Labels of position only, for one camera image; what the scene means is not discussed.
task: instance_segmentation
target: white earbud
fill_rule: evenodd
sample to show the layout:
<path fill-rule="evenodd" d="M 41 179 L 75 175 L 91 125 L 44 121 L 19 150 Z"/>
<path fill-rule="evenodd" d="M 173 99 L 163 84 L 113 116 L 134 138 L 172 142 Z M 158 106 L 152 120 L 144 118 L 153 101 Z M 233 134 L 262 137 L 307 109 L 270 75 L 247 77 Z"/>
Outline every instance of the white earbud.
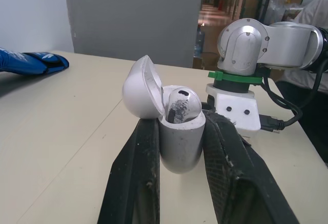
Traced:
<path fill-rule="evenodd" d="M 184 123 L 196 118 L 200 113 L 201 101 L 193 90 L 181 87 L 171 92 L 167 113 L 169 123 Z"/>

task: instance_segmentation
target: white table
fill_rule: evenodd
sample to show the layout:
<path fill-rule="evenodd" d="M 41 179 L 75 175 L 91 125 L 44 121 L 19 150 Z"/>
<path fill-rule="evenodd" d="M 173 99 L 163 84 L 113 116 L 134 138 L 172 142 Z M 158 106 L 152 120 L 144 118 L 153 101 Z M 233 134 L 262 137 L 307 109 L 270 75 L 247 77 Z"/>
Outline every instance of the white table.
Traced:
<path fill-rule="evenodd" d="M 112 162 L 138 122 L 121 102 L 132 61 L 58 54 L 70 68 L 43 79 L 0 73 L 0 223 L 96 223 Z M 163 85 L 206 100 L 207 71 L 156 68 Z M 261 114 L 292 116 L 251 89 Z M 328 170 L 300 125 L 251 143 L 300 223 L 327 223 Z M 160 193 L 161 224 L 217 223 L 203 158 L 184 175 L 161 165 Z"/>

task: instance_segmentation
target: white earbud case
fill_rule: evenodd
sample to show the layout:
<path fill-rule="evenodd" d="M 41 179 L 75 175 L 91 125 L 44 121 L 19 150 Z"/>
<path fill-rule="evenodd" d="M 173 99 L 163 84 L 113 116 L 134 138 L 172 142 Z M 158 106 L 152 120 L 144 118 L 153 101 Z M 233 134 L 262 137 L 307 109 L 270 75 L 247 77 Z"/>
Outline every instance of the white earbud case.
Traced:
<path fill-rule="evenodd" d="M 206 118 L 203 112 L 191 121 L 166 121 L 170 93 L 182 86 L 162 88 L 155 66 L 146 55 L 135 62 L 123 85 L 122 98 L 127 109 L 142 119 L 159 120 L 159 147 L 162 163 L 173 173 L 190 171 L 198 163 Z"/>

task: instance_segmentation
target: person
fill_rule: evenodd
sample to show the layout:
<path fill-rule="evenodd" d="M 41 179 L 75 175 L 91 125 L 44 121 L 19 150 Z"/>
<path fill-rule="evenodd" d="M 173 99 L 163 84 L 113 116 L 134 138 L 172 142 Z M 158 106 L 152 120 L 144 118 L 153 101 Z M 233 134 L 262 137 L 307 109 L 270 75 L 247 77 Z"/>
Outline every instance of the person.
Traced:
<path fill-rule="evenodd" d="M 328 0 L 313 0 L 295 22 L 328 29 Z M 298 105 L 309 95 L 315 77 L 304 70 L 286 70 L 276 85 L 286 100 Z M 322 75 L 318 92 L 302 111 L 299 123 L 321 158 L 328 162 L 328 74 Z"/>

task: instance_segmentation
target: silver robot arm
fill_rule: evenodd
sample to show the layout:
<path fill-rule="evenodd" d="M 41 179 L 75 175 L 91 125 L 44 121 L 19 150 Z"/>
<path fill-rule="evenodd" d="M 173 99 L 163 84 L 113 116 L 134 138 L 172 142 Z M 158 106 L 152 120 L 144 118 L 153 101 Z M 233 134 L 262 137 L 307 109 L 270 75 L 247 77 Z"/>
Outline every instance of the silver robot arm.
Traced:
<path fill-rule="evenodd" d="M 280 22 L 266 26 L 254 19 L 240 19 L 219 36 L 218 68 L 242 76 L 254 74 L 257 64 L 306 69 L 319 57 L 324 41 L 320 30 L 311 25 Z"/>

